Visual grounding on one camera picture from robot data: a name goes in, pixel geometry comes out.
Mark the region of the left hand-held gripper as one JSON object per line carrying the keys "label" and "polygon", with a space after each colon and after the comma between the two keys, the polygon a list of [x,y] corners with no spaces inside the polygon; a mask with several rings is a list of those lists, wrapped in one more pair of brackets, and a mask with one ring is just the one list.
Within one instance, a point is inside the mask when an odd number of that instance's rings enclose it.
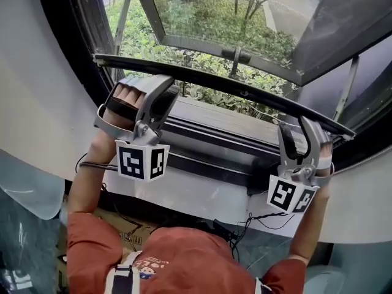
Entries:
{"label": "left hand-held gripper", "polygon": [[[159,143],[162,126],[179,95],[174,78],[168,75],[123,78],[99,107],[94,126],[115,140],[117,171],[125,178],[150,182],[165,173],[170,147]],[[140,108],[113,97],[118,85],[145,93]],[[116,127],[103,119],[106,109],[134,122],[134,130]]]}

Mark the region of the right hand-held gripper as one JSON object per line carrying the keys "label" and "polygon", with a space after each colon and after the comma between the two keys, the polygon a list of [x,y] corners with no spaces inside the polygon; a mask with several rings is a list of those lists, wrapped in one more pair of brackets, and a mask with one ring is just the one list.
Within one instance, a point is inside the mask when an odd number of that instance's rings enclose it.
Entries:
{"label": "right hand-held gripper", "polygon": [[[313,167],[318,165],[320,158],[321,125],[301,116],[300,126],[307,142],[307,151],[302,160],[305,166],[282,168],[278,175],[271,174],[268,181],[267,204],[286,214],[304,214],[317,191],[328,185],[334,174],[333,164],[330,165],[328,176],[317,176]],[[282,164],[296,165],[299,154],[289,125],[280,122],[277,135]]]}

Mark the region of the person's left hand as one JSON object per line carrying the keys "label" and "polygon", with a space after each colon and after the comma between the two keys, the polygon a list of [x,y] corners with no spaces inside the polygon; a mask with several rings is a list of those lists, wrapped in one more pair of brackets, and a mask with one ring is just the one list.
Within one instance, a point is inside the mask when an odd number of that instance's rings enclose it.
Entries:
{"label": "person's left hand", "polygon": [[[128,104],[132,105],[135,108],[140,108],[140,106],[143,103],[145,93],[139,91],[138,89],[134,87],[128,87],[125,85],[118,85],[117,88],[115,89],[113,93],[113,97],[117,97],[120,100],[123,100],[124,102],[127,102]],[[125,130],[134,130],[134,122],[124,118],[120,115],[117,115],[116,113],[112,112],[108,108],[105,110],[105,113],[103,115],[103,119],[116,126],[123,128]]]}

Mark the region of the person's right hand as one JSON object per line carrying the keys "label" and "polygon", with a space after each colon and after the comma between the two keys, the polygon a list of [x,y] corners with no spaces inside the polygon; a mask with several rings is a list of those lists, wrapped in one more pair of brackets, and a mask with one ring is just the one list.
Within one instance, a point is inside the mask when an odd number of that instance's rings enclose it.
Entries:
{"label": "person's right hand", "polygon": [[333,145],[331,143],[325,143],[320,148],[320,159],[317,166],[317,175],[326,177],[331,174],[332,163],[332,151]]}

